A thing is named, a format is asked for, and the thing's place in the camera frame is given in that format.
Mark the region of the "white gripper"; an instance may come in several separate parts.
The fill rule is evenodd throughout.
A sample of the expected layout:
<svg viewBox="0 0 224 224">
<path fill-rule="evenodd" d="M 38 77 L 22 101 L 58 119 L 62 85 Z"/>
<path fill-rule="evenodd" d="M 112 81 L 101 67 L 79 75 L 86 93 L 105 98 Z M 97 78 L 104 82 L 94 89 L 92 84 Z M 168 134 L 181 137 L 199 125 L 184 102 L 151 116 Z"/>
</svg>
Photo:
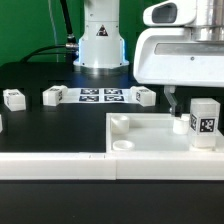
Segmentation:
<svg viewBox="0 0 224 224">
<path fill-rule="evenodd" d="M 165 85 L 172 116 L 182 116 L 175 86 L 224 87 L 224 0 L 166 0 L 146 8 L 143 22 L 133 74 Z"/>
</svg>

